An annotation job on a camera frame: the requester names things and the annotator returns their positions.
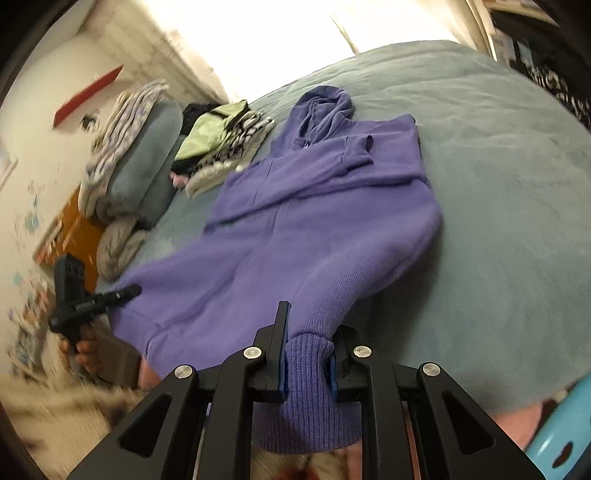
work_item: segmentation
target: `light blue blanket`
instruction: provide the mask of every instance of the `light blue blanket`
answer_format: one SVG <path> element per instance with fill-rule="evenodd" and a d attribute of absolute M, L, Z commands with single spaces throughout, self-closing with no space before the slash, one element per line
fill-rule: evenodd
<path fill-rule="evenodd" d="M 518 73 L 429 41 L 361 54 L 254 102 L 278 122 L 272 137 L 316 85 L 344 88 L 354 119 L 415 117 L 444 215 L 422 261 L 351 319 L 365 342 L 403 364 L 438 362 L 489 411 L 542 400 L 587 372 L 589 133 Z M 134 263 L 194 239 L 216 195 L 177 194 Z"/>

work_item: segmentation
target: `gray cushion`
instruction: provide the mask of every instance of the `gray cushion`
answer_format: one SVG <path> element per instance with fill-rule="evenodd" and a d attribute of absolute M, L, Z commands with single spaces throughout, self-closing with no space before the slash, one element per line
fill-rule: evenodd
<path fill-rule="evenodd" d="M 183 113 L 176 100 L 162 100 L 152 107 L 111 177 L 107 195 L 115 211 L 137 215 L 147 228 L 158 222 L 176 193 L 168 171 L 182 124 Z"/>

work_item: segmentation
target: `folded clothes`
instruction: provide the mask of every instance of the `folded clothes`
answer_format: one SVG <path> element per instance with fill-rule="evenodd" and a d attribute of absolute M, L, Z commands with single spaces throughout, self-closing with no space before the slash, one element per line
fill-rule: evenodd
<path fill-rule="evenodd" d="M 187 181 L 185 193 L 194 197 L 220 185 L 230 172 L 242 171 L 251 164 L 275 121 L 261 112 L 248 112 L 236 123 L 226 142 L 213 155 L 203 158 Z"/>
<path fill-rule="evenodd" d="M 183 127 L 181 128 L 181 135 L 188 135 L 191 133 L 191 129 L 197 121 L 197 118 L 219 106 L 219 103 L 206 103 L 204 105 L 201 103 L 188 104 L 185 110 L 183 110 Z"/>
<path fill-rule="evenodd" d="M 134 215 L 116 218 L 100 237 L 96 249 L 96 269 L 106 281 L 115 281 L 134 259 L 148 232 L 136 228 Z"/>
<path fill-rule="evenodd" d="M 189 197 L 223 183 L 250 165 L 275 121 L 249 109 L 245 100 L 203 113 L 177 153 L 170 179 Z"/>
<path fill-rule="evenodd" d="M 95 214 L 97 202 L 104 197 L 119 159 L 142 129 L 150 110 L 169 88 L 164 80 L 155 80 L 135 93 L 123 92 L 105 127 L 92 145 L 93 160 L 86 166 L 78 195 L 78 210 L 85 218 Z"/>

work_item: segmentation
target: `finger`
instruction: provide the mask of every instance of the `finger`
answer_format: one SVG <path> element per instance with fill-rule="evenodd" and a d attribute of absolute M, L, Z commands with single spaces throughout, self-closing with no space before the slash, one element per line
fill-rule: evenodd
<path fill-rule="evenodd" d="M 361 442 L 347 447 L 347 470 L 349 480 L 361 480 L 363 471 L 363 452 Z"/>
<path fill-rule="evenodd" d="M 80 340 L 76 344 L 76 348 L 80 353 L 96 353 L 99 351 L 99 342 L 95 340 Z"/>
<path fill-rule="evenodd" d="M 60 352 L 68 353 L 70 351 L 70 342 L 64 338 L 60 341 L 58 348 L 60 349 Z"/>
<path fill-rule="evenodd" d="M 100 361 L 100 357 L 98 357 L 97 355 L 82 355 L 82 354 L 78 354 L 74 357 L 74 360 L 76 360 L 76 363 L 78 365 L 80 365 L 81 367 L 84 367 L 86 369 L 89 368 L 93 368 L 93 369 L 100 369 L 102 366 L 102 363 Z"/>
<path fill-rule="evenodd" d="M 101 364 L 97 364 L 97 365 L 89 365 L 86 366 L 86 371 L 93 374 L 93 375 L 98 375 L 100 374 L 100 371 L 102 370 L 103 366 Z"/>

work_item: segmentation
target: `blue object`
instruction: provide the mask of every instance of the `blue object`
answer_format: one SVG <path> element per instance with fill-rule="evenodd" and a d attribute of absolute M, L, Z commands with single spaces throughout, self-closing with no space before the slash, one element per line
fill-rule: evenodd
<path fill-rule="evenodd" d="M 590 442 L 591 375 L 588 375 L 556 408 L 526 453 L 547 480 L 562 480 Z M 565 449 L 570 450 L 569 457 L 563 463 L 557 462 Z"/>

